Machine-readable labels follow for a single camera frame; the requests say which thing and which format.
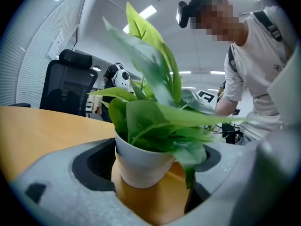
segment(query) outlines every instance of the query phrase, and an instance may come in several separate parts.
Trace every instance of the white ceiling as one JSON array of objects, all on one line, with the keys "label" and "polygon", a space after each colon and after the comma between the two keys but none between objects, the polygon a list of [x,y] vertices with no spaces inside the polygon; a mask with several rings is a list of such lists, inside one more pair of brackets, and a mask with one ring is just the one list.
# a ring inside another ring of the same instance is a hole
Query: white ceiling
[{"label": "white ceiling", "polygon": [[[205,31],[182,29],[176,22],[175,15],[181,0],[96,0],[90,11],[84,37],[103,43],[106,30],[103,25],[104,16],[113,26],[123,29],[127,24],[125,13],[126,2],[141,12],[153,5],[157,12],[148,18],[161,33],[165,43],[174,53],[180,70],[191,70],[192,74],[182,75],[183,86],[197,89],[217,89],[224,81],[223,75],[210,75],[210,70],[223,71],[225,55],[228,51],[227,42],[214,41]],[[245,13],[261,9],[262,1],[229,0],[235,11]]]}]

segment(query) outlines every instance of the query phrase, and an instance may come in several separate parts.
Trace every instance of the white t-shirt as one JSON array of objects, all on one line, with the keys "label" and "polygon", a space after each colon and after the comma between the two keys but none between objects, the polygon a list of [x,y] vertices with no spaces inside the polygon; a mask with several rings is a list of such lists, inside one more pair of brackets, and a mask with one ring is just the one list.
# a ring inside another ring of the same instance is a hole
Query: white t-shirt
[{"label": "white t-shirt", "polygon": [[285,67],[288,51],[293,51],[297,43],[294,29],[281,8],[266,7],[264,11],[279,29],[285,46],[276,41],[251,13],[245,19],[249,28],[246,43],[241,47],[235,43],[231,44],[238,72],[233,71],[229,65],[228,54],[224,63],[226,87],[223,97],[231,101],[241,101],[243,85],[246,84],[253,97],[253,111],[248,117],[253,119],[241,123],[240,129],[247,136],[257,140],[283,124],[267,88]]}]

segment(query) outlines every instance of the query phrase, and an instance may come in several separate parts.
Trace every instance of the white flower pot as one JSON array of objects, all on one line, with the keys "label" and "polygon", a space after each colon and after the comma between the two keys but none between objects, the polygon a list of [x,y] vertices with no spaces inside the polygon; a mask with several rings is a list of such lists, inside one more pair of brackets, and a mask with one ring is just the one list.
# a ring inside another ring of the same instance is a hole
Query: white flower pot
[{"label": "white flower pot", "polygon": [[123,180],[135,188],[148,188],[164,177],[174,162],[170,153],[149,152],[124,141],[115,132],[117,161]]}]

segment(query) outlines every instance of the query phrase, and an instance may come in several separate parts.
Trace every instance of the black strap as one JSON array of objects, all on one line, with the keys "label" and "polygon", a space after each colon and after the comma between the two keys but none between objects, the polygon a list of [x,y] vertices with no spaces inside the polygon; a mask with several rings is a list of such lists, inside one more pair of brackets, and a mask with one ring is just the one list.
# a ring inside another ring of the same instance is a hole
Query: black strap
[{"label": "black strap", "polygon": [[229,46],[228,60],[229,60],[230,66],[232,67],[232,70],[234,70],[237,73],[236,63],[235,63],[235,60],[234,60],[231,45]]},{"label": "black strap", "polygon": [[[259,20],[259,22],[262,23],[262,25],[271,33],[274,39],[276,39],[278,42],[282,41],[282,36],[278,28],[269,20],[268,16],[265,14],[263,10],[261,11],[255,11],[253,12],[255,17]],[[229,60],[229,65],[232,67],[232,69],[237,72],[233,52],[231,45],[229,46],[229,51],[228,51],[228,60]]]},{"label": "black strap", "polygon": [[253,12],[255,17],[263,24],[263,26],[271,33],[274,39],[281,42],[282,36],[278,28],[269,20],[263,10]]}]

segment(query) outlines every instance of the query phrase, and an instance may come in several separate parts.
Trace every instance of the office desk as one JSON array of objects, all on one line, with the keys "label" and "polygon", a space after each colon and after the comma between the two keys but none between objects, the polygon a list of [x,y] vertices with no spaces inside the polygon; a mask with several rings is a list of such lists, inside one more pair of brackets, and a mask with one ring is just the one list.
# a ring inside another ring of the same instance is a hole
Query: office desk
[{"label": "office desk", "polygon": [[[45,154],[111,137],[114,137],[111,123],[47,110],[0,107],[0,165],[8,181]],[[116,163],[112,181],[118,198],[153,225],[165,224],[184,215],[189,191],[178,163],[151,188],[135,189],[127,185]]]}]

